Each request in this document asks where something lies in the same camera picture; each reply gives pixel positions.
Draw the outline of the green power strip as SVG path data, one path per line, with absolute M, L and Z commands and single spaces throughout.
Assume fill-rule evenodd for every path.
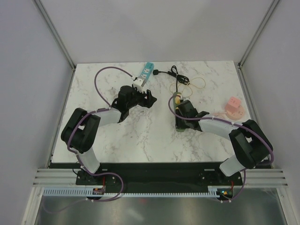
M 178 115 L 181 116 L 181 113 L 178 109 L 178 105 L 181 103 L 181 93 L 180 92 L 175 92 L 174 94 L 174 98 L 173 98 L 173 109 L 174 112 Z M 188 126 L 185 124 L 184 120 L 182 120 L 181 118 L 175 116 L 175 128 L 177 132 L 184 132 Z

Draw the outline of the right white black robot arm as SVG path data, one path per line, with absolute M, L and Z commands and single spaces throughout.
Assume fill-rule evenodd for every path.
M 219 184 L 226 184 L 239 171 L 262 164 L 267 156 L 274 160 L 273 147 L 254 120 L 235 123 L 216 118 L 209 112 L 198 112 L 189 100 L 181 101 L 175 113 L 190 129 L 212 133 L 231 142 L 234 155 L 223 161 L 215 172 Z

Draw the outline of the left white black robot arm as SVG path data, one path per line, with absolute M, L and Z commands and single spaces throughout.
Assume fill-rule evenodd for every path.
M 67 145 L 68 151 L 74 153 L 83 170 L 87 172 L 87 180 L 99 184 L 103 173 L 98 170 L 100 162 L 93 150 L 93 144 L 99 127 L 123 122 L 129 115 L 129 110 L 137 105 L 151 108 L 157 98 L 150 90 L 139 92 L 132 86 L 122 86 L 108 108 L 100 108 L 87 112 L 76 108 L 62 130 L 61 140 Z

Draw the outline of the yellow cube socket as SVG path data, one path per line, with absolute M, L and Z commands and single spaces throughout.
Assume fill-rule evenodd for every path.
M 175 103 L 178 105 L 178 104 L 180 104 L 180 102 L 181 102 L 181 98 L 176 97 L 176 98 L 175 98 Z

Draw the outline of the teal power strip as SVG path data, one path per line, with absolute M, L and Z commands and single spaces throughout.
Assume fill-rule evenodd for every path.
M 144 82 L 147 82 L 150 75 L 152 74 L 153 69 L 154 69 L 154 64 L 152 62 L 147 62 L 144 65 L 144 68 L 141 74 L 138 76 L 138 78 L 142 79 Z

